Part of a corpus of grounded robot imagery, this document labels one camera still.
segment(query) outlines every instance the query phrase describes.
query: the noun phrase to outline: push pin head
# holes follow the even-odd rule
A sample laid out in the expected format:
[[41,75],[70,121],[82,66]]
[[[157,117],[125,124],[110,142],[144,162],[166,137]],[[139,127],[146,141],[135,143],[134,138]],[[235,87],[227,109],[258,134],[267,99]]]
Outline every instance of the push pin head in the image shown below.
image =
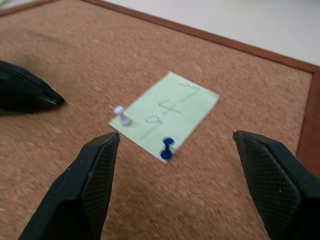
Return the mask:
[[163,143],[165,145],[164,150],[161,152],[160,156],[164,159],[164,160],[169,160],[172,157],[172,152],[170,150],[170,145],[174,144],[175,141],[171,138],[171,137],[167,137],[163,140]]
[[114,111],[115,114],[119,115],[120,123],[123,126],[128,126],[128,125],[130,125],[132,123],[131,118],[124,114],[124,107],[123,106],[116,106],[113,109],[113,111]]

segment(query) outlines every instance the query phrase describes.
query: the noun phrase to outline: green sticky note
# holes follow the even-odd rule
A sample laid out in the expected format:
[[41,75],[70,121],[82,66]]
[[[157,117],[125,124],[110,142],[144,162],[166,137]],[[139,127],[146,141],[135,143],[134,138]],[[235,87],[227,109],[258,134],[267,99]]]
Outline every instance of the green sticky note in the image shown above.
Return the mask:
[[175,73],[168,73],[132,103],[124,114],[132,119],[121,125],[119,116],[111,126],[163,162],[164,138],[174,140],[177,151],[218,102],[219,95]]

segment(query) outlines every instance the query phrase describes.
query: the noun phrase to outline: white wall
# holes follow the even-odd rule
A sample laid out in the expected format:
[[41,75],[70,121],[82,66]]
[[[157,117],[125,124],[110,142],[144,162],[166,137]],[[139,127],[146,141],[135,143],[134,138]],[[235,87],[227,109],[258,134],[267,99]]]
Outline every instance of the white wall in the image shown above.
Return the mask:
[[17,6],[23,5],[23,4],[28,4],[28,3],[35,2],[35,1],[36,0],[5,0],[5,3],[3,5],[1,5],[1,7],[0,7],[0,11],[10,9],[13,7],[17,7]]
[[107,0],[320,65],[320,0]]

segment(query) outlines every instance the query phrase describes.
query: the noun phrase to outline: handwritten number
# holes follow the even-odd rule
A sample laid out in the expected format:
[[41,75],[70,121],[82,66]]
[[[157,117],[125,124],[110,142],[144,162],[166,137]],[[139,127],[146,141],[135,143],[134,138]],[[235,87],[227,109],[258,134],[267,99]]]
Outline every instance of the handwritten number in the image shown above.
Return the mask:
[[197,86],[191,86],[189,83],[187,84],[183,84],[183,83],[180,83],[179,84],[183,87],[186,87],[186,88],[191,88],[191,89],[194,89],[194,91],[192,93],[190,93],[189,95],[185,96],[184,98],[180,99],[179,100],[179,103],[182,103],[183,101],[191,98],[192,96],[196,95],[199,91],[200,91],[200,88],[197,87]]
[[177,110],[174,110],[174,107],[176,106],[174,103],[173,103],[170,107],[167,107],[167,106],[164,106],[164,105],[163,105],[163,104],[165,104],[165,103],[167,103],[167,102],[169,102],[168,99],[167,99],[167,100],[164,100],[164,101],[161,101],[161,102],[158,103],[158,105],[159,105],[160,107],[166,109],[166,110],[162,113],[163,116],[166,115],[167,113],[169,113],[170,111],[175,112],[175,113],[177,113],[177,114],[183,115],[182,112],[177,111]]
[[160,118],[157,115],[147,116],[144,120],[147,124],[155,124],[155,125],[139,138],[140,141],[143,140],[145,137],[147,137],[149,134],[151,134],[154,130],[156,130],[158,127],[160,127],[164,123],[163,121],[160,120]]

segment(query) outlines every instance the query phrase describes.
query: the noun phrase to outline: handwritten digit 9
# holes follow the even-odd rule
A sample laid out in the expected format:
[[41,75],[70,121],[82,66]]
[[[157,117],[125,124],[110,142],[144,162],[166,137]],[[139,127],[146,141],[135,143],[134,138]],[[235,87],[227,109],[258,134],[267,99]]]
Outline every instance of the handwritten digit 9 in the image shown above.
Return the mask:
[[160,127],[164,123],[163,121],[160,120],[160,118],[157,115],[147,116],[144,120],[147,124],[155,124],[155,125],[139,138],[140,141],[143,140],[145,137],[147,137],[149,134],[151,134],[154,130],[156,130],[158,127]]

